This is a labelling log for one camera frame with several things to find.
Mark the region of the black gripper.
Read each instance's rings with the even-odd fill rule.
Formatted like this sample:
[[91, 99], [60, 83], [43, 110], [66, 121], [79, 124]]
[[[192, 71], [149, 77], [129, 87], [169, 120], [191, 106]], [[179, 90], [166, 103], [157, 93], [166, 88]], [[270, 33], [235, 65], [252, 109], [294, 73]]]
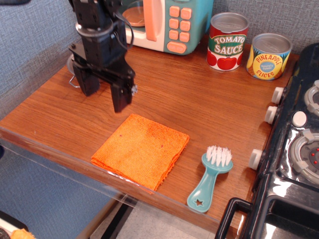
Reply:
[[73, 70], [84, 95], [100, 89], [100, 80], [111, 85], [114, 111], [120, 113], [131, 104], [135, 93], [134, 70], [125, 61], [130, 48], [126, 41], [126, 24], [108, 21], [105, 26], [76, 23], [81, 42], [69, 49], [74, 55]]

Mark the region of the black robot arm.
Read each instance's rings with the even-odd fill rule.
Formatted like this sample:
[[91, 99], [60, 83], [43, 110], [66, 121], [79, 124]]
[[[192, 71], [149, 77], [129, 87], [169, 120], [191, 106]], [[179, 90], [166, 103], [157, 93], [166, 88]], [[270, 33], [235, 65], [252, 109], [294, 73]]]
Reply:
[[73, 75], [86, 96], [97, 92], [100, 81], [110, 85], [114, 111], [132, 102], [135, 72], [125, 60], [132, 43], [127, 43], [129, 22], [119, 13], [121, 0], [72, 0], [76, 30], [81, 43], [69, 49]]

